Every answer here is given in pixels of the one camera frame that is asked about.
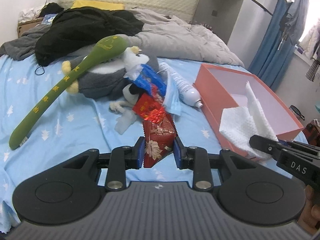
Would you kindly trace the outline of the person's right hand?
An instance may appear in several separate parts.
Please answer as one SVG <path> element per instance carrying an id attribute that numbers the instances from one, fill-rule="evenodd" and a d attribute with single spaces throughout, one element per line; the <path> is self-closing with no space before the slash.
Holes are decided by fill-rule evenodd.
<path id="1" fill-rule="evenodd" d="M 313 199 L 315 196 L 314 189 L 308 185 L 305 190 L 306 203 L 304 209 L 298 219 L 298 224 L 308 233 L 314 235 L 319 226 L 320 213 L 319 206 L 313 203 Z"/>

